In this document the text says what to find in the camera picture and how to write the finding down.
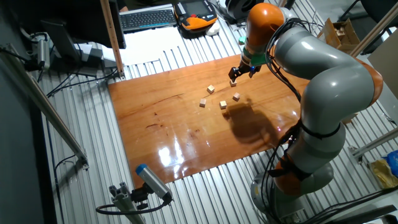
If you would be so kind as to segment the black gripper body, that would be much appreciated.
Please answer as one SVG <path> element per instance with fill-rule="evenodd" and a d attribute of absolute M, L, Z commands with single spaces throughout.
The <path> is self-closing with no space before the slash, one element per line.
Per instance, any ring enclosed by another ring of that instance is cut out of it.
<path fill-rule="evenodd" d="M 255 74 L 260 71 L 260 66 L 253 67 L 253 66 L 250 66 L 249 64 L 246 64 L 245 61 L 240 61 L 238 68 L 239 68 L 240 74 L 245 74 L 245 73 Z"/>

